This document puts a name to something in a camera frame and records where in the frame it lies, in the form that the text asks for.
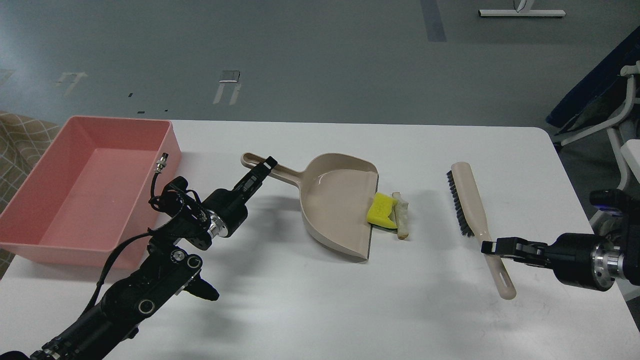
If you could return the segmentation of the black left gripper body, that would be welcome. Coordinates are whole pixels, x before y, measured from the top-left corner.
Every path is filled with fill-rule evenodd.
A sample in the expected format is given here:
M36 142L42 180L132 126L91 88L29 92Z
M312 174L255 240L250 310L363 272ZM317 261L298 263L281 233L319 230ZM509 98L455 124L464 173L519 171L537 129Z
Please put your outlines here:
M222 222L219 237L230 237L244 223L249 214L246 207L248 200L249 196L242 191L219 188L202 202L203 207Z

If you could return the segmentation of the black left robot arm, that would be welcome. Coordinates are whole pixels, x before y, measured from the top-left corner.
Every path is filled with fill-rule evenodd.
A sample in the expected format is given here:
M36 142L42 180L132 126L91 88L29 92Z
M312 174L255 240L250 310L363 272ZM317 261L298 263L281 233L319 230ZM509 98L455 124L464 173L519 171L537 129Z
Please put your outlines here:
M30 355L17 350L3 360L102 360L121 342L134 338L142 321L153 316L169 299L185 291L208 301L219 292L201 277L201 256L178 246L187 240L203 251L215 237L230 237L247 219L248 200L278 165L273 157L258 161L232 189L219 188L201 200L184 177L176 177L156 194L156 182L167 165L163 153L150 184L151 207L169 215L159 228L149 228L117 245L103 265L96 289L81 315L66 330ZM127 246L148 238L147 257L129 276L116 281L103 296L100 291L110 269Z

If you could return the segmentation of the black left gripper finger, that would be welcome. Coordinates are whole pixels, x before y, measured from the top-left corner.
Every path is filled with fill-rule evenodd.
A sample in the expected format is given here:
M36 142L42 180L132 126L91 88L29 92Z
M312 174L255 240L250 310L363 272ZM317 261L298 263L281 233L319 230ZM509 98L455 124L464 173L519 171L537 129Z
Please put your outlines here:
M251 198L262 186L272 170L277 166L278 161L273 157L268 157L259 161L232 189L233 193L240 198Z

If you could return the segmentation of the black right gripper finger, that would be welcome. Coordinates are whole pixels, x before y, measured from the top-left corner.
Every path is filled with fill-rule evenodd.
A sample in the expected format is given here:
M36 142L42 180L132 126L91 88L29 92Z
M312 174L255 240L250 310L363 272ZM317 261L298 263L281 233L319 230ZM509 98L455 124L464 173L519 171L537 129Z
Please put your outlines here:
M502 237L496 241L482 241L481 252L483 255L498 256L531 267L549 268L550 261L546 257L547 246L546 243L520 237Z

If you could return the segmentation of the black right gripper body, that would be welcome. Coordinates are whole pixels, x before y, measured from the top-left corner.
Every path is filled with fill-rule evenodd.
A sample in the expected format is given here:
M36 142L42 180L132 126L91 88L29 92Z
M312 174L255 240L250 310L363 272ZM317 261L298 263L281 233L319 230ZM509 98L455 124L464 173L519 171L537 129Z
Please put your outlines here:
M562 234L547 246L545 258L564 285L605 292L626 278L624 253L601 235Z

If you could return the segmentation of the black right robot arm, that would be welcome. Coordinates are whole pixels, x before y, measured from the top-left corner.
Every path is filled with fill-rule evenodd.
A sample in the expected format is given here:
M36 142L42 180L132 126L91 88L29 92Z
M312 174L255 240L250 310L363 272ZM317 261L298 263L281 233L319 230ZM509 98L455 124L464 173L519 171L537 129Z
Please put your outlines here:
M564 233L553 244L503 237L483 241L484 255L495 255L531 267L551 269L564 285L608 291L615 280L640 284L639 200L621 189L595 190L590 203L611 217L604 235Z

